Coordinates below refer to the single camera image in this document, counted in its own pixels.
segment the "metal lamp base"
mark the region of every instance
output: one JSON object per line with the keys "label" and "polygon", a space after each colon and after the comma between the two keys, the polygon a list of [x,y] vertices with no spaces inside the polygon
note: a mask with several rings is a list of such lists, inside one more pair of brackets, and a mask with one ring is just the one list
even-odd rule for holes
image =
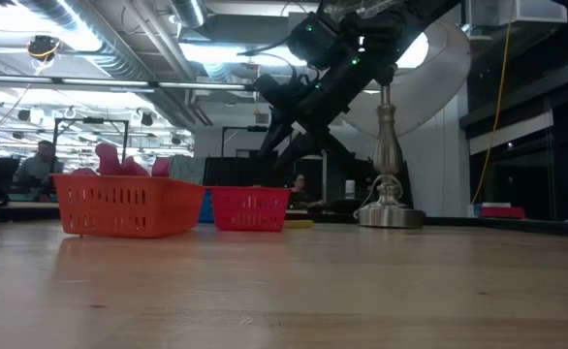
{"label": "metal lamp base", "polygon": [[425,214],[406,206],[380,206],[372,203],[359,210],[360,225],[377,228],[420,229],[424,225]]}

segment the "ceiling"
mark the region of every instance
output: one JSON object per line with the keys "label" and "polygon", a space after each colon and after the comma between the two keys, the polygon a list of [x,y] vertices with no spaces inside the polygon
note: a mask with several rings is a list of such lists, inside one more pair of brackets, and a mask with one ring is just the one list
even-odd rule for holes
{"label": "ceiling", "polygon": [[[304,17],[303,12],[315,10],[317,7],[317,2],[313,1],[205,0],[204,5],[207,12],[205,24],[196,29],[187,29],[181,28],[178,24],[169,0],[90,0],[89,3],[77,0],[61,1],[69,7],[81,6],[82,9],[79,11],[84,10],[89,16],[95,17],[90,22],[86,20],[84,28],[78,29],[87,31],[94,27],[95,33],[100,34],[99,39],[105,34],[108,49],[113,47],[113,49],[120,49],[121,52],[132,55],[136,65],[143,70],[147,79],[210,81],[215,79],[212,72],[214,68],[212,64],[209,66],[203,63],[216,63],[220,59],[225,61],[222,65],[226,69],[224,79],[227,82],[237,83],[250,83],[259,72],[260,74],[273,74],[282,79],[287,78],[290,75],[290,68],[277,60],[240,62],[235,61],[234,54],[231,56],[228,53],[231,50],[234,53],[240,49],[260,47],[285,38],[291,28]],[[364,8],[370,13],[389,1],[328,1],[328,11],[335,15]],[[25,5],[33,2],[20,1],[20,3]],[[465,3],[470,9],[488,6],[483,0],[469,0]],[[447,13],[443,19],[463,25],[462,13],[461,8],[457,7]],[[149,20],[148,14],[154,16],[157,21],[156,25]],[[486,55],[495,55],[492,50],[497,47],[505,25],[502,23],[494,26],[487,23],[475,25],[471,20],[472,18],[469,19],[469,26],[466,30],[471,30],[475,40],[472,54],[476,60],[482,61]],[[101,58],[97,55],[100,52],[86,54],[78,51],[79,49],[84,51],[83,47],[93,45],[95,48],[89,49],[96,49],[98,43],[96,39],[95,43],[90,45],[93,34],[81,35],[76,39],[69,35],[66,28],[58,27],[51,18],[44,18],[26,8],[15,6],[0,7],[0,75],[35,75],[40,63],[35,62],[27,54],[25,46],[34,35],[45,34],[59,36],[64,43],[57,51],[53,64],[42,70],[41,75],[65,78],[117,78],[97,63],[97,59]],[[175,48],[168,47],[166,40],[168,43],[174,43]],[[204,46],[210,47],[211,51],[205,50]],[[285,55],[289,60],[296,59],[287,49],[277,49],[279,55]],[[314,74],[302,66],[298,69],[302,74]],[[0,120],[7,115],[11,104],[21,97],[23,91],[22,88],[0,88]],[[165,98],[155,94],[137,92],[30,89],[23,96],[18,108],[43,110],[47,118],[64,115],[65,111],[72,109],[78,113],[78,117],[80,115],[102,116],[130,120],[131,132],[136,134],[131,138],[130,145],[136,151],[141,147],[152,148],[153,154],[164,154],[168,151],[165,149],[175,146],[179,150],[191,153],[193,139],[189,132],[181,145],[172,145],[170,142],[172,133],[180,129],[193,131],[199,127],[250,126],[256,124],[257,118],[254,115],[256,111],[268,113],[268,104],[260,97],[257,98],[254,93],[248,92],[196,91],[194,93],[181,90],[170,93],[164,96]],[[162,105],[160,101],[166,101],[167,105]],[[140,124],[140,113],[143,111],[153,112],[155,115],[154,124],[150,128]],[[15,144],[9,149],[10,151],[27,152],[31,151],[31,143],[48,138],[42,130],[49,130],[50,127],[52,128],[52,119],[47,119],[42,123],[24,123],[16,118],[16,111],[14,111],[0,126],[0,139],[4,143]],[[331,127],[356,132],[342,122]],[[15,140],[9,132],[13,128],[32,128],[35,131],[27,133],[24,140]],[[120,136],[111,134],[116,132],[112,126],[98,125],[96,129],[109,134],[98,142],[118,143],[121,141]],[[84,132],[92,133],[94,128],[84,126],[84,130]],[[77,135],[66,135],[60,141],[83,146],[92,145],[92,142],[83,142]],[[27,143],[27,146],[23,148],[25,150],[18,148],[20,143]]]}

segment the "blue basket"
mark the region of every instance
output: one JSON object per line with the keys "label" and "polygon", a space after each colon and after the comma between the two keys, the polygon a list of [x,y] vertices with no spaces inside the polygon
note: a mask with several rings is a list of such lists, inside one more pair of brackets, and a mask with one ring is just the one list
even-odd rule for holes
{"label": "blue basket", "polygon": [[213,200],[210,197],[210,191],[205,191],[205,198],[203,199],[203,205],[200,207],[200,217],[198,218],[200,223],[214,223],[215,218],[213,217]]}

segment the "orange plastic basket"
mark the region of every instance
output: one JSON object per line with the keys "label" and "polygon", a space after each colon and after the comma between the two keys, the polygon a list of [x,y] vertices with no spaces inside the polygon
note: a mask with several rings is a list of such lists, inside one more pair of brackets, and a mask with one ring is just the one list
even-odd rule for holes
{"label": "orange plastic basket", "polygon": [[279,232],[284,228],[290,189],[209,187],[215,226],[224,231]]}
{"label": "orange plastic basket", "polygon": [[198,224],[202,185],[122,175],[55,174],[67,234],[160,238]]}

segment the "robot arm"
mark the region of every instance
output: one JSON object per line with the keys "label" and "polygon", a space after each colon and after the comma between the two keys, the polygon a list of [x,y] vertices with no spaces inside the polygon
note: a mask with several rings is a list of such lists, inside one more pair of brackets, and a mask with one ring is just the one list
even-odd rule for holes
{"label": "robot arm", "polygon": [[289,50],[308,66],[326,71],[311,83],[291,80],[279,84],[271,76],[259,77],[255,87],[271,107],[271,124],[261,154],[272,151],[298,122],[307,133],[298,135],[278,159],[284,165],[325,149],[345,168],[353,158],[329,132],[330,123],[348,111],[351,101],[376,79],[389,84],[394,64],[413,41],[460,0],[394,0],[371,18],[347,14],[339,23],[319,10],[293,29]]}

